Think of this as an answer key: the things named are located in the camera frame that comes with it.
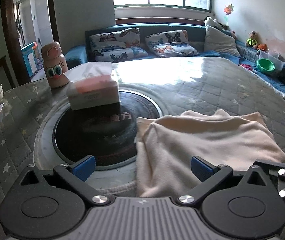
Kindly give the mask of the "cream white garment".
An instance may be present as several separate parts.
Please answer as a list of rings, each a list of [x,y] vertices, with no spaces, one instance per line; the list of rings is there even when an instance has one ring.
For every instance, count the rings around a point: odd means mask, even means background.
[[[139,197],[177,198],[200,184],[191,172],[199,156],[213,165],[247,170],[257,159],[285,163],[258,112],[231,116],[186,111],[179,116],[136,120],[136,185]]]

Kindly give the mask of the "black round induction cooktop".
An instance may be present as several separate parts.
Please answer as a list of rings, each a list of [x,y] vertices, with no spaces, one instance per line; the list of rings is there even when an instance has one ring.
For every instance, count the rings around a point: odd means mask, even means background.
[[[122,90],[120,101],[80,110],[68,107],[58,118],[52,143],[59,157],[73,164],[87,155],[98,169],[120,167],[134,161],[138,118],[157,119],[160,107],[138,92]]]

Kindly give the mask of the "clear plastic storage box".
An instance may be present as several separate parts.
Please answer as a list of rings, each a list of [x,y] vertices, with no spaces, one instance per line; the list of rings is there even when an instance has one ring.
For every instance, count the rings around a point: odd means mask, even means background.
[[[264,59],[268,59],[271,62],[273,62],[274,66],[275,66],[275,70],[278,72],[281,71],[283,69],[283,67],[285,66],[284,61],[281,61],[280,59],[278,59],[277,57],[274,57],[272,54],[269,54],[268,52],[258,50],[257,55],[259,56],[259,59],[264,58]]]

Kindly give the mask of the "green plastic bowl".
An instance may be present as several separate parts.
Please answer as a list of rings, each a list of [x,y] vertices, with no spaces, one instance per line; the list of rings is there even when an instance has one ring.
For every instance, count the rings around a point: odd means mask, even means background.
[[[275,65],[272,61],[269,59],[258,59],[257,60],[257,67],[265,75],[271,75],[275,71]]]

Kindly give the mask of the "teal sofa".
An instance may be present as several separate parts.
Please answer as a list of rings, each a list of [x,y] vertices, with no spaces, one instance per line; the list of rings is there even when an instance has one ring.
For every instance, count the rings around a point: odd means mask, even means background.
[[[85,32],[85,43],[72,47],[69,68],[101,60],[112,63],[157,57],[224,57],[250,70],[285,99],[285,62],[264,47],[254,49],[234,33],[205,25],[177,23],[121,24]]]

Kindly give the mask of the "pink white tissue pack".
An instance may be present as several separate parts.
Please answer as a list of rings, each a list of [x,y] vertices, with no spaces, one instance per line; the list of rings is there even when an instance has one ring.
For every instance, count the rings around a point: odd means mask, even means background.
[[[111,62],[87,62],[64,73],[66,95],[73,111],[120,102],[118,82],[111,76]]]

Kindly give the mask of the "plush toy bear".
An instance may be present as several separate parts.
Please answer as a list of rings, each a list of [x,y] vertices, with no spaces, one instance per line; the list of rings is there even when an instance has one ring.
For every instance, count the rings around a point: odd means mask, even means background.
[[[252,49],[257,49],[259,45],[258,34],[256,31],[252,31],[249,34],[249,38],[246,40],[246,46]]]

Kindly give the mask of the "pink cartoon face bottle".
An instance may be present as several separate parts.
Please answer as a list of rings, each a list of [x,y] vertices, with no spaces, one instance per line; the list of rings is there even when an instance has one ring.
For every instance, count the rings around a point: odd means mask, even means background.
[[[66,59],[62,54],[62,48],[59,42],[51,42],[43,46],[42,58],[44,72],[51,88],[65,86],[69,79],[64,75],[68,71]]]

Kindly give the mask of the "grey cushion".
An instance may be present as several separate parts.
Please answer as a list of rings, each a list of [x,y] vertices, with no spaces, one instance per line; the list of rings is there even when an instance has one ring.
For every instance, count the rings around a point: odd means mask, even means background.
[[[206,26],[204,51],[211,50],[220,54],[227,53],[240,57],[240,53],[236,48],[234,37],[229,36],[214,27]]]

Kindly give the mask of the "colourful pinwheel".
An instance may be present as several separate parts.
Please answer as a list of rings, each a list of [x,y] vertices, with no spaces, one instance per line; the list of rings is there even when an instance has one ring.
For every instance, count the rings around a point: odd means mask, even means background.
[[[228,28],[228,16],[234,11],[234,5],[231,3],[224,8],[226,14],[226,28]]]

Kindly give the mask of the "left butterfly pillow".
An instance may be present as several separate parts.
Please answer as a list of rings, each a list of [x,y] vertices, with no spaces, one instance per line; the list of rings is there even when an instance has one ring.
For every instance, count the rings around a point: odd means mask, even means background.
[[[95,61],[117,63],[148,56],[140,46],[139,28],[91,35],[89,42]]]

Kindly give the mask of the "butterfly pillow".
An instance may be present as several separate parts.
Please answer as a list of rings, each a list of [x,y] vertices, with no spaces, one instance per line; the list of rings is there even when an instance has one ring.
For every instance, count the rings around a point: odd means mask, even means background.
[[[91,35],[89,42],[95,61],[117,63],[148,56],[140,46],[139,28]]]
[[[189,44],[186,30],[174,30],[145,37],[149,50],[157,57],[189,57],[200,53]]]

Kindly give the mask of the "right butterfly pillow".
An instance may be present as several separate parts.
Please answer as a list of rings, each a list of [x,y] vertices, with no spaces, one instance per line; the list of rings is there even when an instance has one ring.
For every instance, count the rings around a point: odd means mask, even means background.
[[[189,57],[200,53],[189,44],[186,30],[174,30],[145,37],[149,50],[157,57]]]

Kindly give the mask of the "blue white storage cart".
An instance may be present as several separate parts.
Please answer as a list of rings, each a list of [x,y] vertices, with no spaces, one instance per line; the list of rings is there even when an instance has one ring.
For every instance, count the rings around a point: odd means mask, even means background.
[[[23,48],[21,48],[21,52],[23,55],[23,59],[25,62],[25,66],[29,77],[32,77],[37,72],[37,61],[34,49],[37,48],[36,42],[32,42]]]

